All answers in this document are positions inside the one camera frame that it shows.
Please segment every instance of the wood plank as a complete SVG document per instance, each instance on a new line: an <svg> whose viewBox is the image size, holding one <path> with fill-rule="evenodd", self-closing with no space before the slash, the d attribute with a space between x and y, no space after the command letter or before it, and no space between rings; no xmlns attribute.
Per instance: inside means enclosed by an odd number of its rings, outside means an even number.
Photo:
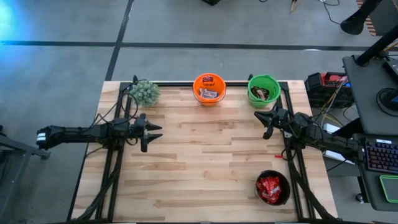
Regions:
<svg viewBox="0 0 398 224"><path fill-rule="evenodd" d="M303 81L288 81L294 112L311 114ZM105 82L98 105L106 113L118 97L119 82ZM139 144L124 148L115 222L295 222L293 195L283 206L270 206L254 195L258 175L277 170L290 181L287 163L279 158L282 134L263 140L263 125L247 101L247 88L231 87L224 100L205 108L190 87L162 87L154 108L139 108L164 134L142 153ZM286 106L282 94L282 104ZM113 113L106 119L111 120ZM98 148L90 144L88 152ZM303 151L311 190L336 216L322 154ZM73 217L81 215L98 193L106 150L85 161ZM300 191L306 212L304 195ZM104 210L109 204L106 196Z"/></svg>

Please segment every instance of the gray floor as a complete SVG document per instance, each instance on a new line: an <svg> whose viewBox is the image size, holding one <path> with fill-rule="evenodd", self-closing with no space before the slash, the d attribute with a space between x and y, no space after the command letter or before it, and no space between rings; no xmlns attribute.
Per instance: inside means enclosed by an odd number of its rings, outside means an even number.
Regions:
<svg viewBox="0 0 398 224"><path fill-rule="evenodd" d="M0 40L115 42L127 2L0 1ZM124 41L370 46L378 38L366 28L357 36L345 34L329 21L317 0L302 0L293 14L289 14L290 2L222 0L210 7L199 0L136 0ZM330 7L330 12L334 20L342 21L357 8L355 0L344 0L341 6ZM34 146L36 131L47 125L89 125L112 52L113 47L0 45L0 124L5 133ZM122 48L112 80L130 80L133 75L192 80L204 72L219 73L226 80L246 79L250 73L303 80L315 72L342 72L341 58L359 53ZM354 118L355 113L348 115ZM52 149L47 161L33 158L12 205L12 218L28 219L28 223L64 221L84 149L82 144L64 144ZM341 218L398 220L395 213L357 204L352 197L358 193L355 181L352 177L330 178Z"/></svg>

